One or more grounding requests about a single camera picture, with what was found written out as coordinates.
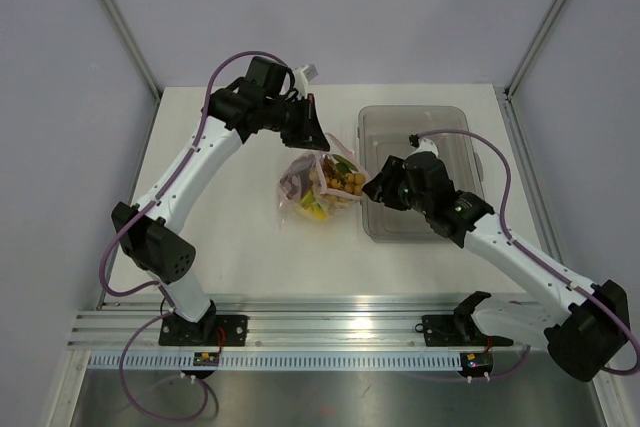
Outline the yellow banana bunch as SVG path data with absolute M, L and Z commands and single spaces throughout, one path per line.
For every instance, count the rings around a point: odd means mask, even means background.
M 300 215 L 309 220 L 324 222 L 329 218 L 327 210 L 318 201 L 312 190 L 307 191 L 301 197 L 296 210 Z

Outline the brown longan bunch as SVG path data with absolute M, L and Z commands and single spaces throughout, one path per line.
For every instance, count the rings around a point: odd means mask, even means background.
M 309 177 L 318 201 L 335 208 L 359 202 L 362 188 L 369 180 L 369 174 L 355 161 L 330 153 L 316 158 L 315 169 Z

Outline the clear red-dotted zip bag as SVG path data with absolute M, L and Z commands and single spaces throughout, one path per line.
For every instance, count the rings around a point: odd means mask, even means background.
M 328 152 L 304 152 L 280 177 L 276 190 L 280 223 L 289 214 L 324 223 L 361 202 L 371 176 L 354 151 L 333 134 L 326 137 Z

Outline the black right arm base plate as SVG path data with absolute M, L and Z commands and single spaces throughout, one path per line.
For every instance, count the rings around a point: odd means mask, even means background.
M 427 347 L 512 347 L 514 341 L 500 336 L 488 337 L 472 324 L 471 331 L 462 333 L 455 325 L 453 314 L 424 315 L 414 325 Z

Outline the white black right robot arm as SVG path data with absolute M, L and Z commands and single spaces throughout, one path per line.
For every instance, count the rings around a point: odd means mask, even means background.
M 463 342 L 502 337 L 544 349 L 582 382 L 606 369 L 626 344 L 639 345 L 622 287 L 598 285 L 520 241 L 487 202 L 454 187 L 434 153 L 389 157 L 363 192 L 387 208 L 421 214 L 436 234 L 491 263 L 535 299 L 531 307 L 470 295 L 454 312 Z

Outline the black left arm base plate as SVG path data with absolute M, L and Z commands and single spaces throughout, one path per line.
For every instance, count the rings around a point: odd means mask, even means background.
M 192 323 L 172 314 L 162 320 L 158 343 L 170 347 L 243 347 L 248 320 L 244 315 L 215 315 Z

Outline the red grape bunch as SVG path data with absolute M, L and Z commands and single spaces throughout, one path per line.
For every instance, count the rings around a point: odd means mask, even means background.
M 279 180 L 281 193 L 288 200 L 298 201 L 311 188 L 310 173 L 315 169 L 316 158 L 304 154 L 296 158 Z

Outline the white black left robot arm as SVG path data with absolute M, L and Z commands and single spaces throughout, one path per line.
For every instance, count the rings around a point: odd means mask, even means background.
M 208 86 L 190 140 L 160 179 L 132 205 L 111 214 L 120 247 L 149 277 L 169 306 L 161 316 L 160 344 L 217 346 L 232 322 L 219 319 L 214 301 L 192 271 L 196 249 L 180 233 L 191 209 L 222 165 L 262 130 L 289 148 L 328 151 L 309 83 L 314 65 L 292 69 L 272 54 L 248 51 L 246 73 L 228 86 Z

